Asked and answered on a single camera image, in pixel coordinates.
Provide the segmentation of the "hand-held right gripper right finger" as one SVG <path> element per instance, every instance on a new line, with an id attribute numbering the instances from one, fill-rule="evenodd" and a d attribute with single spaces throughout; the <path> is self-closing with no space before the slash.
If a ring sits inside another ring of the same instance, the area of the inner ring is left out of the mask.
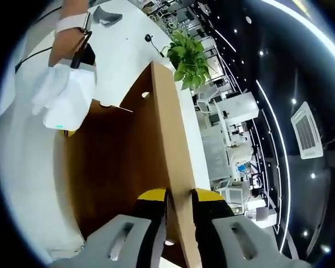
<path id="1" fill-rule="evenodd" d="M 192 190 L 195 237 L 203 267 L 269 267 L 266 234 L 236 216 L 221 195 Z"/>

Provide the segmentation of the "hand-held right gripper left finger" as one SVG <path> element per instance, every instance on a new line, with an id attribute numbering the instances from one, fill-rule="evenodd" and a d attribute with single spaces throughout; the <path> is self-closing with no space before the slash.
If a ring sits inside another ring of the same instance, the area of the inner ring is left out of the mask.
<path id="1" fill-rule="evenodd" d="M 141 194 L 130 216 L 117 215 L 87 238 L 88 267 L 159 267 L 168 204 L 167 189 Z"/>

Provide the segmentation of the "person's left hand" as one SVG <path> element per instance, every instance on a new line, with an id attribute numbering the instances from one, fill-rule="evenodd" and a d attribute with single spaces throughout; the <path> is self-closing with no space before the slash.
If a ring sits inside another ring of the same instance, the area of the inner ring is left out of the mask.
<path id="1" fill-rule="evenodd" d="M 36 94 L 32 99 L 32 114 L 37 115 L 39 112 L 54 100 L 67 86 L 70 66 L 57 64 L 49 66 L 38 77 L 35 88 Z"/>

